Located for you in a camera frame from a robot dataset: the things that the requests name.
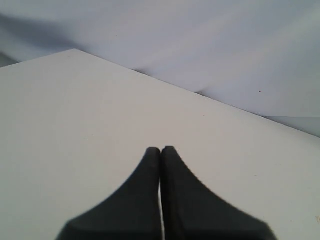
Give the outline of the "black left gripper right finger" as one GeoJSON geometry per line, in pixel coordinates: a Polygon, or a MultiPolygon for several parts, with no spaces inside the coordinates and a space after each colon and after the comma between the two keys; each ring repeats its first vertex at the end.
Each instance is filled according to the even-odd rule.
{"type": "Polygon", "coordinates": [[[263,221],[210,191],[173,146],[161,152],[161,203],[167,240],[274,240],[263,221]]]}

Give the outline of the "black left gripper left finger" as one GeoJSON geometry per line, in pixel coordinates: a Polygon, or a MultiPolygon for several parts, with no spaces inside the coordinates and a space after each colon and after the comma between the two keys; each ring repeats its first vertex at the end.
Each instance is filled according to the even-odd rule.
{"type": "Polygon", "coordinates": [[[160,240],[161,152],[149,147],[125,183],[91,210],[71,219],[59,240],[160,240]]]}

